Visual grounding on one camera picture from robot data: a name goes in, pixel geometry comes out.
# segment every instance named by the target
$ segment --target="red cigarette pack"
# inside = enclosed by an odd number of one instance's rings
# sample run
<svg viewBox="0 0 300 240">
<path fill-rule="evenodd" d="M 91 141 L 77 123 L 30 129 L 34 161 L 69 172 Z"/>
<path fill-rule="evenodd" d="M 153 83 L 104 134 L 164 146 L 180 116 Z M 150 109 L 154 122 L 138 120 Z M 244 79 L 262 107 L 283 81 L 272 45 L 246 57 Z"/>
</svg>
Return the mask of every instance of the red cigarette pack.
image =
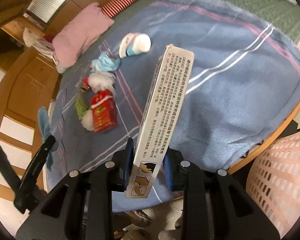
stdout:
<svg viewBox="0 0 300 240">
<path fill-rule="evenodd" d="M 113 94 L 106 89 L 91 99 L 95 132 L 106 131 L 118 125 Z"/>
</svg>

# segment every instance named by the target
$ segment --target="blue face mask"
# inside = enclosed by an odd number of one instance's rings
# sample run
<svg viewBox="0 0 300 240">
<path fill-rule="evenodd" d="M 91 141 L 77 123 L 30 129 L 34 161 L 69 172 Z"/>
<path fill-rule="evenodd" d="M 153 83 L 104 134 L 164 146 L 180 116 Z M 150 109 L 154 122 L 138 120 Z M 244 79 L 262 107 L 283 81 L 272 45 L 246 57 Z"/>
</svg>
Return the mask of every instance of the blue face mask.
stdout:
<svg viewBox="0 0 300 240">
<path fill-rule="evenodd" d="M 91 62 L 92 72 L 97 70 L 104 70 L 108 72 L 116 71 L 121 63 L 121 59 L 109 58 L 106 53 L 101 53 L 98 59 L 94 59 Z"/>
</svg>

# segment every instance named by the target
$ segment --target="metal bolt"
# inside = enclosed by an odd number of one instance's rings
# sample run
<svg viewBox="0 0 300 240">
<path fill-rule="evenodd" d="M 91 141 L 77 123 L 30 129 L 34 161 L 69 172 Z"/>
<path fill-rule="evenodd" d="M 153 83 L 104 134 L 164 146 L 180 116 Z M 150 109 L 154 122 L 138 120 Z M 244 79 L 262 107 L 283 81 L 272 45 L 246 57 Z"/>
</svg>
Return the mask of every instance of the metal bolt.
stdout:
<svg viewBox="0 0 300 240">
<path fill-rule="evenodd" d="M 69 176 L 71 177 L 71 178 L 74 178 L 74 177 L 76 177 L 76 176 L 78 176 L 79 175 L 79 171 L 77 171 L 77 170 L 73 170 L 73 171 L 70 171 L 69 172 Z"/>
<path fill-rule="evenodd" d="M 106 162 L 105 165 L 107 168 L 113 168 L 115 164 L 114 164 L 114 162 Z"/>
<path fill-rule="evenodd" d="M 218 170 L 218 174 L 219 174 L 220 176 L 224 177 L 224 176 L 227 175 L 227 172 L 226 172 L 225 170 L 223 170 L 223 169 L 220 169 L 220 170 Z"/>
<path fill-rule="evenodd" d="M 182 162 L 180 163 L 180 165 L 181 165 L 182 167 L 187 168 L 187 167 L 190 166 L 190 162 L 188 162 L 188 161 L 182 161 Z"/>
</svg>

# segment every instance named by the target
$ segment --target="blue blanket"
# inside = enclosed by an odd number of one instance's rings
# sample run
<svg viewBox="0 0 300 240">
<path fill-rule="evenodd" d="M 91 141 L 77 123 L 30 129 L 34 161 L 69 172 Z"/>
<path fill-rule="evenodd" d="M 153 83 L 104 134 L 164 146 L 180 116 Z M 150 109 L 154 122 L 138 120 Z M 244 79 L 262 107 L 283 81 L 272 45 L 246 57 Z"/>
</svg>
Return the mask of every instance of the blue blanket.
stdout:
<svg viewBox="0 0 300 240">
<path fill-rule="evenodd" d="M 115 72 L 119 126 L 106 133 L 82 127 L 74 101 L 89 62 L 101 52 L 117 56 L 130 32 L 150 36 L 151 50 L 128 57 Z M 278 29 L 221 0 L 159 0 L 113 31 L 98 49 L 72 67 L 60 88 L 52 118 L 59 147 L 48 172 L 51 187 L 72 169 L 91 171 L 137 139 L 156 62 L 167 44 L 193 51 L 187 95 L 170 147 L 202 169 L 227 169 L 252 145 L 267 138 L 300 101 L 300 51 Z M 93 92 L 84 93 L 89 103 Z M 147 199 L 113 192 L 116 212 L 175 198 L 161 172 Z"/>
</svg>

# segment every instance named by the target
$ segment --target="pink pillow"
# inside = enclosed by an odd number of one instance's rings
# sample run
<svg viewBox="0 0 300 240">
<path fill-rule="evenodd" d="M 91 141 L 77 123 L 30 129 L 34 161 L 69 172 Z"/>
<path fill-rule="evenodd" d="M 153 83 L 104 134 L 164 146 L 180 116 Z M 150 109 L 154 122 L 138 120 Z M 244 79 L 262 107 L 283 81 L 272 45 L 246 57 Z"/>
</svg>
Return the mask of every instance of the pink pillow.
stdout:
<svg viewBox="0 0 300 240">
<path fill-rule="evenodd" d="M 103 34 L 114 20 L 103 14 L 99 3 L 84 8 L 52 41 L 57 60 L 65 68 L 77 62 L 78 57 Z"/>
</svg>

